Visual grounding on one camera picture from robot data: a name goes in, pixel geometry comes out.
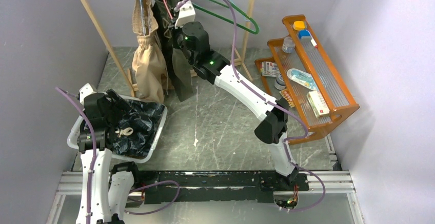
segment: laundry basket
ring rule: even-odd
[[[129,97],[129,96],[123,96],[123,95],[120,95],[120,97],[122,97],[123,99],[137,100],[137,101],[146,103],[143,100],[140,100],[140,99],[135,98],[135,97]],[[145,157],[135,158],[135,157],[117,155],[117,154],[113,153],[112,158],[121,159],[121,160],[125,160],[125,161],[133,161],[137,164],[143,164],[143,163],[147,162],[151,158],[152,153],[154,152],[154,149],[157,146],[157,142],[160,138],[160,134],[162,132],[163,125],[165,124],[167,114],[168,114],[168,109],[165,106],[163,113],[162,113],[162,117],[160,118],[160,121],[158,124],[157,131],[154,135],[154,139],[153,139],[153,142],[151,144],[151,148],[149,149],[149,152]],[[67,139],[68,146],[73,148],[73,149],[76,149],[76,150],[78,150],[77,139],[78,139],[78,136],[80,135],[80,125],[82,124],[82,122],[83,122],[83,118],[81,116],[79,116],[77,118],[77,120],[75,121],[74,125],[72,126],[71,133],[69,134],[68,139]]]

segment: orange wooden shelf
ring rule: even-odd
[[[307,30],[317,43],[317,48],[313,47],[310,41],[299,40],[297,32],[292,27],[294,21],[305,21]],[[295,108],[309,132],[308,137],[290,142],[294,145],[325,137],[360,106],[353,99],[325,49],[305,20],[305,16],[286,16],[283,18],[283,24],[296,44],[295,52],[288,54],[281,50],[284,38],[269,40],[267,45],[272,52],[272,57],[255,60],[258,71],[260,72],[262,62],[274,62],[278,65],[282,76],[287,76],[287,70],[291,68],[311,74],[330,110],[329,117],[316,118],[307,99],[310,90],[290,81],[289,78],[284,78]],[[270,94],[266,78],[261,76],[261,80],[265,91]]]

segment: white wall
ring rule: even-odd
[[[337,0],[324,46],[361,108],[332,138],[372,223],[435,220],[435,0]]]
[[[228,9],[214,6],[205,0],[194,0],[218,14],[231,17]],[[247,11],[249,0],[233,0],[242,10]],[[287,35],[281,20],[286,15],[305,14],[313,29],[319,31],[335,0],[255,0],[253,18],[261,30],[249,36],[249,47],[267,48],[267,41]],[[114,46],[137,46],[135,34],[131,29],[131,14],[135,0],[89,0],[97,19],[102,24],[110,42]],[[197,11],[196,20],[200,21],[210,35],[213,47],[229,46],[233,27],[216,17]],[[238,22],[245,23],[243,17]],[[238,31],[238,46],[241,46],[244,31]]]
[[[45,223],[75,151],[58,94],[97,84],[107,51],[79,0],[0,0],[0,222]]]

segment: purple cable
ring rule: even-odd
[[[89,176],[88,176],[88,182],[87,182],[87,192],[86,192],[86,212],[91,213],[91,197],[92,197],[92,171],[95,166],[96,161],[96,139],[95,139],[95,132],[94,128],[92,127],[91,122],[89,121],[88,117],[85,115],[83,110],[68,96],[68,92],[60,89],[59,87],[56,87],[56,91],[61,93],[70,103],[75,107],[75,109],[79,112],[79,114],[83,117],[86,124],[88,125],[89,131],[91,131],[92,136],[92,160],[91,165],[89,167]],[[91,216],[86,215],[86,224],[91,223]]]
[[[178,10],[180,9],[180,7],[183,6],[183,5],[184,5],[186,2],[188,2],[188,1],[189,1],[189,0],[182,0],[181,2],[179,2],[179,3],[177,4],[177,6],[175,7],[175,10],[178,11]],[[251,88],[251,87],[250,87],[247,83],[245,83],[243,80],[240,80],[240,76],[237,74],[237,70],[236,70],[235,65],[234,65],[235,40],[236,40],[236,37],[237,37],[237,22],[236,22],[236,18],[235,18],[235,12],[234,12],[233,7],[231,6],[231,3],[230,3],[228,0],[222,0],[222,1],[224,1],[224,2],[228,5],[228,7],[229,7],[229,9],[230,9],[230,11],[231,11],[232,18],[233,18],[233,23],[234,23],[234,36],[233,36],[233,38],[232,38],[232,47],[231,47],[231,66],[232,66],[232,69],[233,69],[233,72],[234,72],[234,76],[237,78],[237,80],[240,81],[240,83],[242,83],[242,84],[243,84],[246,88],[248,88],[252,93],[254,93],[255,95],[257,95],[261,100],[266,101],[266,98],[265,98],[265,97],[263,97],[261,94],[259,94],[258,92],[256,92],[253,88]],[[272,105],[273,107],[275,107],[275,108],[277,108],[277,109],[283,111],[284,113],[287,113],[287,114],[290,115],[291,117],[293,117],[296,121],[298,121],[298,122],[301,124],[302,128],[303,128],[304,131],[305,131],[304,135],[302,135],[302,136],[287,137],[287,138],[284,139],[284,142],[288,142],[289,140],[292,140],[292,139],[305,138],[305,137],[308,136],[308,128],[307,128],[307,126],[302,122],[302,120],[301,120],[299,117],[297,117],[296,115],[294,115],[293,113],[291,113],[289,110],[286,110],[286,109],[284,109],[283,107],[281,107],[281,106],[279,106],[279,105],[277,105],[277,104],[272,103],[271,101],[267,101],[267,103],[268,103],[269,105]],[[293,162],[291,161],[290,152],[288,151],[287,146],[286,146],[285,144],[284,144],[284,147],[285,147],[286,155],[287,155],[287,158],[288,158],[289,162],[290,162],[293,166],[295,166],[297,169],[302,170],[302,171],[306,171],[306,172],[308,172],[310,175],[313,175],[314,177],[316,177],[316,178],[319,180],[320,184],[322,185],[323,193],[322,193],[322,196],[319,198],[319,200],[318,200],[317,202],[315,202],[314,204],[312,204],[312,205],[310,205],[310,206],[307,206],[307,207],[304,207],[304,208],[300,208],[300,209],[296,209],[296,210],[291,210],[291,211],[295,212],[295,211],[304,211],[304,210],[311,209],[311,208],[313,208],[314,206],[320,204],[320,202],[323,200],[323,198],[325,198],[325,194],[326,194],[325,184],[323,183],[323,181],[320,179],[320,177],[319,177],[318,175],[314,174],[313,172],[309,171],[308,169],[304,169],[304,168],[300,167],[299,165],[293,163]]]
[[[168,203],[167,205],[165,205],[165,206],[163,206],[163,207],[161,207],[159,209],[156,209],[156,210],[153,210],[153,211],[150,211],[150,212],[137,213],[137,212],[130,212],[130,211],[127,211],[127,210],[125,210],[124,212],[127,213],[127,214],[130,214],[130,215],[149,215],[149,214],[158,212],[160,210],[164,210],[167,207],[171,206],[175,202],[175,200],[177,199],[178,195],[180,194],[180,185],[178,184],[178,182],[173,181],[173,180],[163,180],[163,181],[160,181],[160,182],[157,182],[157,183],[154,183],[154,184],[150,184],[150,185],[147,185],[147,186],[144,186],[144,187],[139,187],[137,189],[134,189],[134,190],[130,191],[130,193],[131,192],[141,191],[143,189],[155,187],[155,186],[162,185],[162,184],[174,184],[174,185],[177,186],[177,193],[176,193],[174,199],[170,203]]]

